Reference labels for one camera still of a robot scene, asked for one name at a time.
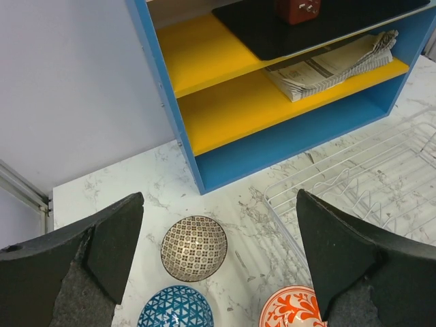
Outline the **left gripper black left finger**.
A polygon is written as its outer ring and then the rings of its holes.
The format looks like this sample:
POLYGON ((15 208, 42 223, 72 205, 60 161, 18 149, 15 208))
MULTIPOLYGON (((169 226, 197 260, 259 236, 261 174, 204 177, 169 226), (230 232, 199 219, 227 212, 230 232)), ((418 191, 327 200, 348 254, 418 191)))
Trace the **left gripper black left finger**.
POLYGON ((2 326, 111 326, 144 213, 133 193, 63 228, 1 250, 2 326))

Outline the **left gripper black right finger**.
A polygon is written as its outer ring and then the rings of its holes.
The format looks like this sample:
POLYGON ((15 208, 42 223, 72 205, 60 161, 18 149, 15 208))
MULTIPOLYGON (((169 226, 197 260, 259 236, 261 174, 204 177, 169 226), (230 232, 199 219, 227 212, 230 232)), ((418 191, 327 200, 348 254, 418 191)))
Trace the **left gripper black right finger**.
POLYGON ((349 215, 301 189, 296 212, 329 326, 434 326, 435 247, 349 215))

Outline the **brown geometric patterned bowl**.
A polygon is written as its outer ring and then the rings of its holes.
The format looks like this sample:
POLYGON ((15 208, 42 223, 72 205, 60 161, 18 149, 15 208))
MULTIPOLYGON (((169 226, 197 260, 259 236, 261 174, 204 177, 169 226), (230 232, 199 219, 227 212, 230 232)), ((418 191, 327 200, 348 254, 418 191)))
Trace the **brown geometric patterned bowl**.
POLYGON ((183 282, 198 282, 215 274, 223 264, 228 239, 221 225, 201 215, 177 221, 161 242, 166 272, 183 282))

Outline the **orange floral patterned bowl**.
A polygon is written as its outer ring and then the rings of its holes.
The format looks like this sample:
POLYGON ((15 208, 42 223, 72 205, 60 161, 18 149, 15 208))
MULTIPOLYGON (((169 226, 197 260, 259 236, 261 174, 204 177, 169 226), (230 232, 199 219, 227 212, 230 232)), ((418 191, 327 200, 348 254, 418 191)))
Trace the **orange floral patterned bowl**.
POLYGON ((259 318, 260 327, 325 327, 313 288, 291 285, 276 291, 266 301, 259 318))

